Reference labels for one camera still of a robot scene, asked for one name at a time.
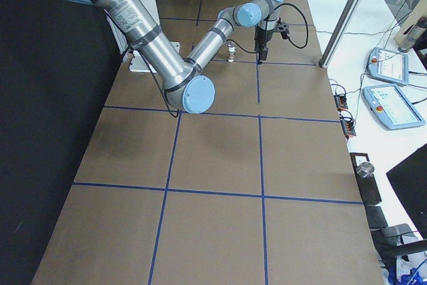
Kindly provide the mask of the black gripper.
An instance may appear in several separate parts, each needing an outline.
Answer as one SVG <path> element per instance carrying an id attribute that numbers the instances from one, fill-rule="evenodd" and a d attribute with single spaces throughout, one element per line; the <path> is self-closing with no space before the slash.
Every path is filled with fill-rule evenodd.
<path id="1" fill-rule="evenodd" d="M 269 42 L 276 30 L 277 20 L 262 20 L 256 25 L 255 44 L 258 55 L 257 64 L 262 64 L 268 57 L 267 42 Z"/>

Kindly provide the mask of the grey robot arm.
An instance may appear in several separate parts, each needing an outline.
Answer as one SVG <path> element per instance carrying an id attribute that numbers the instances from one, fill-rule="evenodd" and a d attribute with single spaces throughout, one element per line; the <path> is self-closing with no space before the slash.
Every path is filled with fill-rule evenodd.
<path id="1" fill-rule="evenodd" d="M 188 113 L 207 111 L 215 97 L 214 83 L 203 68 L 214 58 L 236 27 L 274 30 L 284 0 L 253 0 L 228 7 L 186 58 L 182 58 L 157 24 L 143 0 L 68 0 L 104 9 L 139 52 L 149 69 L 162 79 L 160 90 L 166 105 Z"/>

